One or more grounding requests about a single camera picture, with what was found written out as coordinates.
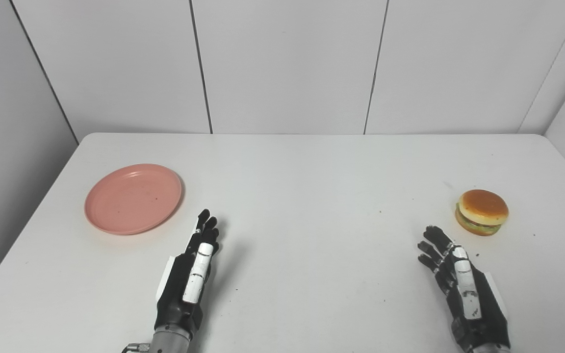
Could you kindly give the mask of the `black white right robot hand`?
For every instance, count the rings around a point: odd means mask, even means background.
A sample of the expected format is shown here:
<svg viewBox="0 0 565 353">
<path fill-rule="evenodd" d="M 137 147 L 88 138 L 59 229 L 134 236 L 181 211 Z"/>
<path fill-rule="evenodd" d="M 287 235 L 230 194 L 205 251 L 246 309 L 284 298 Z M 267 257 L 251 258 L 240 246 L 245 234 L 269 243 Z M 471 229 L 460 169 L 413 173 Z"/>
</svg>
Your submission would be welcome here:
<svg viewBox="0 0 565 353">
<path fill-rule="evenodd" d="M 451 333 L 464 353 L 509 353 L 508 320 L 489 278 L 437 226 L 427 226 L 418 261 L 430 269 L 453 317 Z"/>
</svg>

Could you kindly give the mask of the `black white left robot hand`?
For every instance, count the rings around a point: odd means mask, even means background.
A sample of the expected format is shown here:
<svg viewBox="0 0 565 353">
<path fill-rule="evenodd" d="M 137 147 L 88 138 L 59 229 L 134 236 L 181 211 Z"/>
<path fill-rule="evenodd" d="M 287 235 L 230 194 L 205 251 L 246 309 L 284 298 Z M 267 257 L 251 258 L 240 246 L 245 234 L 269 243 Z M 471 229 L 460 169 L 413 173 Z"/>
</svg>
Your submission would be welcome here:
<svg viewBox="0 0 565 353">
<path fill-rule="evenodd" d="M 163 274 L 163 291 L 157 300 L 154 328 L 179 328 L 193 339 L 204 316 L 201 299 L 217 254 L 217 218 L 204 209 L 184 252 L 170 259 Z"/>
</svg>

